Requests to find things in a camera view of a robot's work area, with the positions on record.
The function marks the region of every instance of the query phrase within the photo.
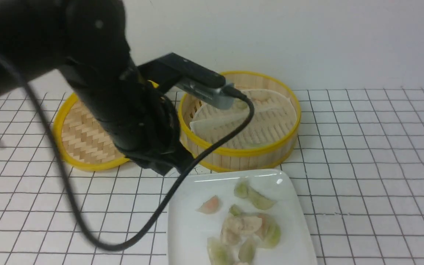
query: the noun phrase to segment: grid tablecloth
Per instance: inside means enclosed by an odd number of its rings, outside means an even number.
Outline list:
[[[168,96],[178,107],[182,94]],[[278,168],[299,195],[319,264],[424,265],[424,89],[296,95],[299,143]],[[51,118],[67,96],[40,96]],[[0,137],[0,265],[168,263],[167,213],[123,253],[85,242],[21,91],[0,98]],[[70,176],[90,227],[112,243],[133,236],[175,180],[130,162],[95,173],[70,168]]]

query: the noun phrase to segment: white plate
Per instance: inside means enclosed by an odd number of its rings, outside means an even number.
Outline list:
[[[286,173],[274,169],[188,176],[169,204],[169,265],[209,265],[207,238],[219,238],[230,206],[237,204],[249,213],[258,211],[248,201],[233,195],[234,186],[242,177],[261,194],[278,201],[264,212],[274,216],[281,226],[281,242],[273,250],[257,249],[253,265],[316,265],[317,258],[296,191]],[[196,211],[214,195],[222,202],[217,213],[204,215]],[[234,248],[237,260],[239,247]]]

